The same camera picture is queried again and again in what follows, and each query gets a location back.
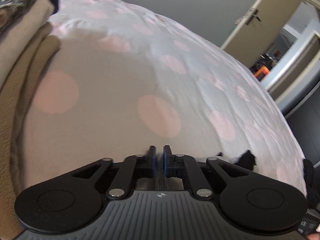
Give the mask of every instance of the orange object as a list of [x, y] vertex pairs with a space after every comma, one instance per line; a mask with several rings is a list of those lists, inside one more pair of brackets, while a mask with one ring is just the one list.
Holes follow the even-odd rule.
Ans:
[[268, 70], [268, 68], [266, 66], [262, 66], [255, 74], [255, 77], [260, 76], [261, 73], [264, 73], [265, 75], [267, 75], [270, 72], [270, 70]]

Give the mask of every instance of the ribbed gray plate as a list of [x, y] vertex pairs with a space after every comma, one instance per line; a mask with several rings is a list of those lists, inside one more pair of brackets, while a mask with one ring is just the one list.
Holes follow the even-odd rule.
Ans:
[[73, 233], [40, 235], [23, 232], [17, 240], [302, 240], [298, 232], [255, 236], [227, 223], [213, 203], [198, 201], [187, 191], [143, 191], [111, 201], [92, 224]]

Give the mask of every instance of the round black disc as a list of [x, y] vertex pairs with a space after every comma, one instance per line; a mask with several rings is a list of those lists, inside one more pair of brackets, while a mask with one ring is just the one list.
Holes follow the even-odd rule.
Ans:
[[79, 229], [97, 217], [102, 200], [93, 185], [78, 178], [67, 181], [52, 179], [27, 188], [17, 197], [15, 212], [23, 227], [60, 234]]
[[258, 175], [229, 183], [220, 195], [220, 208], [242, 228], [275, 233], [297, 228], [307, 205], [295, 187]]

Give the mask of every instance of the polka dot bedsheet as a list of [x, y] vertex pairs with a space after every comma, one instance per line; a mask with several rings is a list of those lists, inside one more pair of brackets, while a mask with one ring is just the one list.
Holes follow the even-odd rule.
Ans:
[[169, 144], [200, 161], [250, 149], [259, 173], [306, 194], [304, 156], [285, 119], [226, 52], [120, 0], [60, 0], [50, 22], [61, 49], [26, 118], [24, 187]]

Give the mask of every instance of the door handle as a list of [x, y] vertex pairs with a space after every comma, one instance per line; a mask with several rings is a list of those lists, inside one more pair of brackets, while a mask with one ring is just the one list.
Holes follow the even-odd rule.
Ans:
[[257, 16], [257, 13], [259, 11], [255, 8], [250, 9], [250, 13], [248, 15], [247, 21], [245, 22], [246, 25], [249, 25], [249, 23], [252, 21], [253, 18], [256, 18], [259, 22], [261, 22], [260, 18]]

